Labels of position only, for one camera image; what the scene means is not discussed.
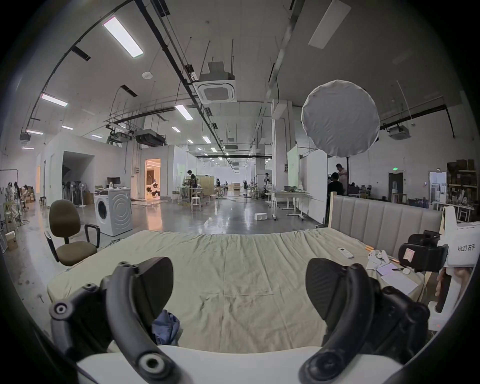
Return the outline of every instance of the gray headboard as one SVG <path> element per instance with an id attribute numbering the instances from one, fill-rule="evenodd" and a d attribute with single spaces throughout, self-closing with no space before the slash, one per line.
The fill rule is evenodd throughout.
<path id="1" fill-rule="evenodd" d="M 442 221 L 432 209 L 337 195 L 330 212 L 330 227 L 393 257 L 410 235 L 438 232 Z"/>

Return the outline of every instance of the office chair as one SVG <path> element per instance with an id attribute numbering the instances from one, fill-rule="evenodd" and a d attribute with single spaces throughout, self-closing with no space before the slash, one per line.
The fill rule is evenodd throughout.
<path id="1" fill-rule="evenodd" d="M 83 259 L 96 253 L 100 246 L 100 228 L 93 224 L 85 224 L 85 235 L 87 241 L 75 241 L 70 243 L 69 237 L 80 232 L 80 216 L 78 215 L 75 205 L 69 200 L 57 200 L 50 206 L 49 214 L 50 230 L 56 237 L 63 237 L 65 244 L 55 249 L 52 237 L 48 231 L 45 231 L 50 250 L 53 257 L 58 263 L 66 266 L 72 266 Z M 90 243 L 88 237 L 88 228 L 95 228 L 96 230 L 96 245 Z"/>

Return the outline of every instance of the mattress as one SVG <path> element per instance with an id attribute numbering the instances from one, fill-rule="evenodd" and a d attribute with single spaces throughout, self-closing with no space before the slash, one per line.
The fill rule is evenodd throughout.
<path id="1" fill-rule="evenodd" d="M 339 247 L 354 258 L 345 258 Z M 53 278 L 48 294 L 52 301 L 66 298 L 87 282 L 99 284 L 120 261 L 138 264 L 155 256 L 173 263 L 165 308 L 180 320 L 179 345 L 226 353 L 320 346 L 326 326 L 305 290 L 308 261 L 367 264 L 365 245 L 332 228 L 265 235 L 141 231 Z M 422 276 L 408 277 L 419 285 L 410 294 L 416 300 Z"/>

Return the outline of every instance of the remote control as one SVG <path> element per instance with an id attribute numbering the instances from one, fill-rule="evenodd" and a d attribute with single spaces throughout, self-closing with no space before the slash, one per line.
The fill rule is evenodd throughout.
<path id="1" fill-rule="evenodd" d="M 353 255 L 347 251 L 345 248 L 338 248 L 338 250 L 344 255 L 347 259 L 353 259 Z"/>

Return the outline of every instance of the polished floor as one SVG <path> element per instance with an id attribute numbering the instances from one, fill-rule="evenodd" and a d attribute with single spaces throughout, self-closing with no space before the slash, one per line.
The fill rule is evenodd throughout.
<path id="1" fill-rule="evenodd" d="M 96 224 L 93 205 L 78 208 L 82 224 Z M 265 212 L 268 219 L 255 221 L 254 214 Z M 318 224 L 309 218 L 286 216 L 291 211 L 276 209 L 277 221 L 272 219 L 272 209 L 263 201 L 230 192 L 224 199 L 203 205 L 193 212 L 189 204 L 179 205 L 175 201 L 157 205 L 132 205 L 133 230 L 117 237 L 102 234 L 100 246 L 107 247 L 114 239 L 123 239 L 141 230 L 174 231 L 192 234 L 259 234 L 278 233 L 315 228 Z M 17 231 L 18 249 L 4 254 L 5 263 L 17 293 L 37 324 L 49 334 L 50 299 L 47 283 L 67 267 L 57 263 L 50 252 L 44 232 L 49 230 L 48 209 L 38 203 L 29 204 L 24 214 L 28 222 Z M 63 239 L 53 238 L 55 246 Z M 83 229 L 71 241 L 85 240 Z"/>

